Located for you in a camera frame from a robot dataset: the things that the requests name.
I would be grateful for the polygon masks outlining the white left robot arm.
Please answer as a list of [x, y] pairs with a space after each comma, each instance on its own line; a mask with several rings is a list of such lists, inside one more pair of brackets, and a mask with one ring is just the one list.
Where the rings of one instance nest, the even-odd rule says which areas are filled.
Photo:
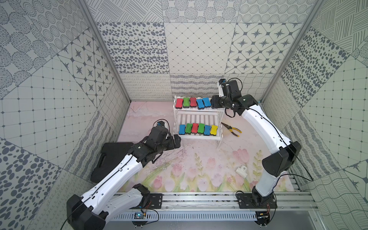
[[82, 196], [73, 195], [67, 201], [67, 219], [74, 230], [102, 230], [106, 223], [122, 212], [138, 208], [142, 214], [151, 205], [150, 191], [136, 184], [123, 195], [116, 192], [148, 163], [155, 163], [164, 151], [178, 149], [181, 137], [172, 135], [164, 126], [155, 126], [148, 136], [133, 144], [124, 159], [97, 185]]

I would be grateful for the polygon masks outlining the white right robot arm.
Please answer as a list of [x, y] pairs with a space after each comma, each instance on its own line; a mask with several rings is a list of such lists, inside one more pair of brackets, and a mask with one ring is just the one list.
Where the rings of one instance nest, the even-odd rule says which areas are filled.
[[267, 118], [258, 101], [250, 94], [242, 95], [235, 78], [220, 79], [218, 95], [211, 99], [212, 108], [230, 109], [244, 118], [257, 131], [271, 155], [262, 160], [264, 171], [252, 189], [255, 202], [262, 203], [273, 196], [274, 188], [284, 171], [297, 160], [301, 151], [299, 142], [292, 142]]

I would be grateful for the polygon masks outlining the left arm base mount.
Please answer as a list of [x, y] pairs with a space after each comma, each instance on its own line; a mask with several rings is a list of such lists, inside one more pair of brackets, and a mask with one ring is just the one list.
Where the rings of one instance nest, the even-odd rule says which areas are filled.
[[143, 195], [141, 202], [137, 206], [139, 209], [161, 209], [163, 194], [153, 193]]

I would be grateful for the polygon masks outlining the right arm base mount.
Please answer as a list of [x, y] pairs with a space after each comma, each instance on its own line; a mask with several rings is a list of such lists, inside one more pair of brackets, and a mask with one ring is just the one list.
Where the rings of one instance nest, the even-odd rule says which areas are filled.
[[277, 209], [275, 194], [272, 192], [268, 196], [260, 196], [258, 193], [244, 193], [237, 191], [235, 193], [240, 209]]

